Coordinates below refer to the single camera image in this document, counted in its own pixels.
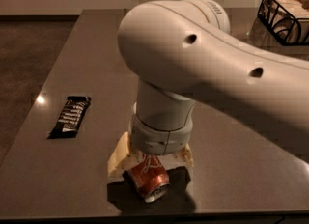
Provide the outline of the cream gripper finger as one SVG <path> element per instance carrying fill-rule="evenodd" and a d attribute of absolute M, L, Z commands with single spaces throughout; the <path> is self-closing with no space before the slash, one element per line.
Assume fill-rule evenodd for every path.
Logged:
<path fill-rule="evenodd" d="M 119 178 L 124 171 L 130 170 L 142 161 L 143 153 L 130 142 L 130 135 L 125 132 L 109 157 L 108 177 Z"/>
<path fill-rule="evenodd" d="M 194 166 L 193 154 L 188 144 L 176 153 L 162 156 L 160 162 L 165 169 L 175 169 L 178 167 L 191 168 Z"/>

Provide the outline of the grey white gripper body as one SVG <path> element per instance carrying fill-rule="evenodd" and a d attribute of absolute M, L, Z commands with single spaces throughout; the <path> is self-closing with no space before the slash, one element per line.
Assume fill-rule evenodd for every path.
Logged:
<path fill-rule="evenodd" d="M 163 131 L 153 129 L 143 124 L 133 115 L 130 122 L 130 142 L 144 154 L 165 155 L 173 154 L 183 149 L 190 140 L 193 129 L 192 119 L 177 130 Z"/>

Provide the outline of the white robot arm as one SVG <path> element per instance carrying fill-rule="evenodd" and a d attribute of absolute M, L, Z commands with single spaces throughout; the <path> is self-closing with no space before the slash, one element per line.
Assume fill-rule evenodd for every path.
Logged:
<path fill-rule="evenodd" d="M 153 1 L 130 10 L 118 46 L 138 75 L 129 130 L 108 160 L 120 176 L 153 155 L 189 166 L 191 113 L 202 102 L 307 159 L 309 65 L 243 43 L 212 0 Z"/>

